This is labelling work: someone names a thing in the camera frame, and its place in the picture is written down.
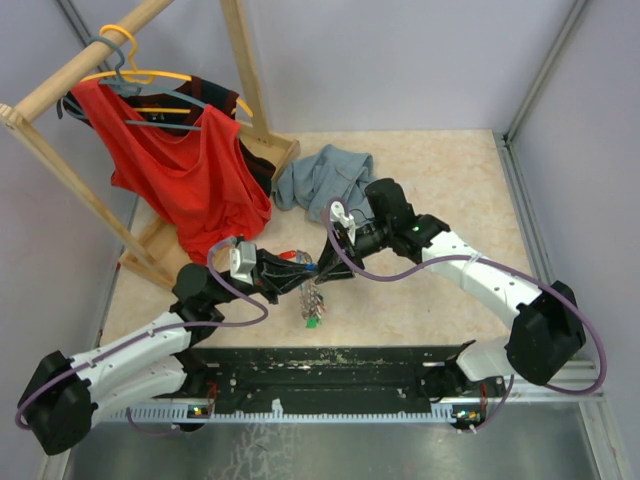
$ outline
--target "red tank top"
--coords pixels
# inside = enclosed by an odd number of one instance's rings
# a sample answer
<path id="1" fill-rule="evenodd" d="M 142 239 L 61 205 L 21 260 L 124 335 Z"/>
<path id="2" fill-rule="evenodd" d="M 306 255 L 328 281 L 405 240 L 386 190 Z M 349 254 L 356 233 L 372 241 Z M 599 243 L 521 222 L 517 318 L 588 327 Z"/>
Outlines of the red tank top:
<path id="1" fill-rule="evenodd" d="M 207 105 L 184 137 L 144 120 L 99 79 L 72 93 L 113 157 L 111 183 L 144 198 L 177 228 L 192 261 L 204 264 L 212 245 L 231 235 L 251 239 L 271 218 L 271 202 L 249 173 L 238 142 L 240 124 Z"/>

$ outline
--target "gray floor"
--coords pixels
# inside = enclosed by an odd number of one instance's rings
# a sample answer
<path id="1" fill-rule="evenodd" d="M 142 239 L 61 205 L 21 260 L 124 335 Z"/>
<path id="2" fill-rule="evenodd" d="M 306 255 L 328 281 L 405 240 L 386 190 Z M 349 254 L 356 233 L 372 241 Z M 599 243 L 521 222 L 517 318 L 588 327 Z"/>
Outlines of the gray floor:
<path id="1" fill-rule="evenodd" d="M 478 435 L 444 425 L 209 425 L 146 437 L 103 424 L 65 480 L 599 478 L 577 404 L 512 404 Z"/>

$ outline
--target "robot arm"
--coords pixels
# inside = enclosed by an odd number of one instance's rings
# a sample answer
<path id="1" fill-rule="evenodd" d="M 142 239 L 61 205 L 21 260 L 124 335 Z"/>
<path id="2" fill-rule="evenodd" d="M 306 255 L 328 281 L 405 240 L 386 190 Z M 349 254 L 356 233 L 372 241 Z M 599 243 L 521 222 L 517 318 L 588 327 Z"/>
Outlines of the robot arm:
<path id="1" fill-rule="evenodd" d="M 374 219 L 360 228 L 341 204 L 330 208 L 338 244 L 353 263 L 364 269 L 363 259 L 385 248 L 416 264 L 468 255 L 470 260 L 427 268 L 479 299 L 511 329 L 509 337 L 466 344 L 455 358 L 434 368 L 425 388 L 429 397 L 450 396 L 485 378 L 514 372 L 545 385 L 584 345 L 582 324 L 558 300 L 478 262 L 484 257 L 444 222 L 415 215 L 393 180 L 373 182 L 365 193 Z M 222 274 L 242 293 L 258 293 L 270 303 L 310 278 L 323 283 L 353 276 L 330 241 L 317 266 L 289 262 L 241 241 L 231 251 L 231 270 Z M 560 282 L 552 286 L 575 304 L 569 287 Z M 154 396 L 190 395 L 202 387 L 206 366 L 190 347 L 224 320 L 216 306 L 236 297 L 196 264 L 180 271 L 173 293 L 178 301 L 169 312 L 117 342 L 71 358 L 54 352 L 40 362 L 18 406 L 47 454 L 72 447 L 111 413 Z M 64 374 L 55 388 L 44 388 Z"/>

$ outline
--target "wooden rod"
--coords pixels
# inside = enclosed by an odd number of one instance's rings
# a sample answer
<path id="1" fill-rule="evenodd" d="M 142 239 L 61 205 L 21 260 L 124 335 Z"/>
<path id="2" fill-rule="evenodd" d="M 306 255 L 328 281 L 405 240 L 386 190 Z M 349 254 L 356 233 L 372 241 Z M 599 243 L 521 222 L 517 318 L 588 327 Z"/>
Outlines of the wooden rod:
<path id="1" fill-rule="evenodd" d="M 264 144 L 271 145 L 271 133 L 262 101 L 260 81 L 258 80 L 256 61 L 251 49 L 251 40 L 242 0 L 220 0 L 220 6 L 229 31 L 233 54 L 236 57 L 236 65 L 240 74 L 244 97 L 249 108 L 253 110 L 251 123 L 253 124 L 256 138 Z"/>
<path id="2" fill-rule="evenodd" d="M 145 0 L 120 20 L 118 25 L 135 34 L 167 8 L 171 2 L 173 0 Z M 105 32 L 104 37 L 118 46 L 127 41 L 127 37 L 113 30 Z M 113 50 L 104 43 L 92 43 L 24 97 L 16 105 L 15 110 L 27 122 L 33 122 L 112 53 Z"/>
<path id="3" fill-rule="evenodd" d="M 96 214 L 147 268 L 171 278 L 33 125 L 8 105 L 0 105 L 0 117 L 13 136 L 20 140 L 89 210 Z"/>

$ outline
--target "yellow clothes hanger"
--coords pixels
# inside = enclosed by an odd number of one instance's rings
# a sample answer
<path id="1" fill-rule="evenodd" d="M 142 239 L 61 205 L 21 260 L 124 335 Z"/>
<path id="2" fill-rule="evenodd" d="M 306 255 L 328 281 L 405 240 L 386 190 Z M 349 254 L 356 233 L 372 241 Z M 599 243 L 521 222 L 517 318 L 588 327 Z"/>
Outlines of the yellow clothes hanger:
<path id="1" fill-rule="evenodd" d="M 131 35 L 129 31 L 122 28 L 120 25 L 105 25 L 100 29 L 100 35 L 104 35 L 104 33 L 108 30 L 115 30 L 117 32 L 120 32 L 125 37 L 127 37 L 131 42 L 131 51 L 127 55 L 127 58 L 129 59 L 129 65 L 131 65 L 132 70 L 120 70 L 120 73 L 125 78 L 125 80 L 129 82 L 141 83 L 143 85 L 149 85 L 151 82 L 153 82 L 156 76 L 175 78 L 177 80 L 183 80 L 185 82 L 191 81 L 190 75 L 184 75 L 182 73 L 165 72 L 162 70 L 139 70 L 135 60 L 133 59 L 134 55 L 138 51 L 138 42 L 136 41 L 135 37 Z M 94 73 L 92 75 L 88 75 L 84 77 L 81 81 L 84 82 L 86 80 L 92 80 L 94 78 L 112 77 L 114 75 L 116 75 L 116 72 L 114 71 Z M 132 75 L 148 75 L 148 78 L 140 79 L 140 78 L 133 77 Z M 249 117 L 253 118 L 253 112 L 249 108 L 249 105 L 247 105 L 243 99 L 238 97 L 238 99 L 236 100 L 236 103 L 240 108 L 242 108 L 247 113 L 247 115 L 249 115 Z M 191 110 L 188 108 L 145 107 L 145 108 L 136 108 L 135 110 L 137 112 L 142 112 L 142 113 L 184 113 L 184 114 L 191 113 Z M 231 113 L 232 114 L 236 113 L 236 109 L 234 108 L 231 111 Z"/>

